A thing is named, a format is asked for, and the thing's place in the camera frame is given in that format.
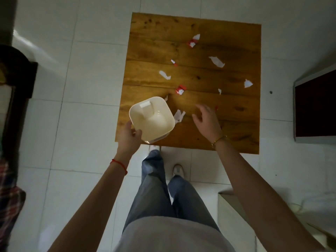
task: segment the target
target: wooden table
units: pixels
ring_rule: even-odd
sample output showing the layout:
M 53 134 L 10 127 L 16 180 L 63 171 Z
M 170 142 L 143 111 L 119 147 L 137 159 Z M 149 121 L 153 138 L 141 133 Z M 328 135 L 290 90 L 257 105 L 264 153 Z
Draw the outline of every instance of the wooden table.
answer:
M 189 47 L 186 42 L 199 33 L 199 42 Z M 133 104 L 168 95 L 172 113 L 180 109 L 186 115 L 156 145 L 212 150 L 191 117 L 192 113 L 200 116 L 195 104 L 204 103 L 218 106 L 223 133 L 239 152 L 258 154 L 260 49 L 258 24 L 133 13 L 117 133 L 129 120 Z M 217 56 L 225 66 L 216 67 L 209 56 Z M 160 70 L 171 80 L 163 78 Z M 251 87 L 244 88 L 246 79 Z M 187 87 L 182 95 L 175 93 L 180 84 Z

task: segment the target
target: white container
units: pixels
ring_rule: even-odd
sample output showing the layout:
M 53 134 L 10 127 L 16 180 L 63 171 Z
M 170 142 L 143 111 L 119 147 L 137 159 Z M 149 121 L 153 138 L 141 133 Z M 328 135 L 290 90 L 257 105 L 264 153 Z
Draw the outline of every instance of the white container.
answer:
M 133 105 L 129 117 L 134 128 L 142 130 L 141 139 L 148 144 L 167 137 L 175 127 L 173 114 L 166 101 L 159 96 Z

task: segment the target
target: jeans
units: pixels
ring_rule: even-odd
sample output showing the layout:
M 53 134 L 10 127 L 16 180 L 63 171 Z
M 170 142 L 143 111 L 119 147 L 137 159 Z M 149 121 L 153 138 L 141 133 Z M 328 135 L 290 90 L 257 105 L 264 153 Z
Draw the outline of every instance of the jeans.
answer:
M 168 190 L 174 199 L 173 204 Z M 186 219 L 220 231 L 190 182 L 176 175 L 167 186 L 163 159 L 158 150 L 152 150 L 142 161 L 141 185 L 128 213 L 124 230 L 134 220 L 149 216 Z

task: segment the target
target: shirt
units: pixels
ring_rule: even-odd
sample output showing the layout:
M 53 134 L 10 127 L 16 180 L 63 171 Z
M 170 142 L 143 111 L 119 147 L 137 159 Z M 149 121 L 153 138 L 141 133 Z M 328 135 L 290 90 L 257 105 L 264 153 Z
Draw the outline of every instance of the shirt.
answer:
M 224 251 L 234 252 L 216 229 L 172 217 L 144 217 L 130 223 L 114 252 Z

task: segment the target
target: red plaid cloth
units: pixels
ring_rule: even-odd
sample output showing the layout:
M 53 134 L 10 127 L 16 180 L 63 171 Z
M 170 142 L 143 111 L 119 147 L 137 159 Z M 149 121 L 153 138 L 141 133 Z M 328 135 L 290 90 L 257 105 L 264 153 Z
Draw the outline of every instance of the red plaid cloth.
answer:
M 16 174 L 4 159 L 0 159 L 0 251 L 8 244 L 25 199 L 25 191 L 16 186 Z

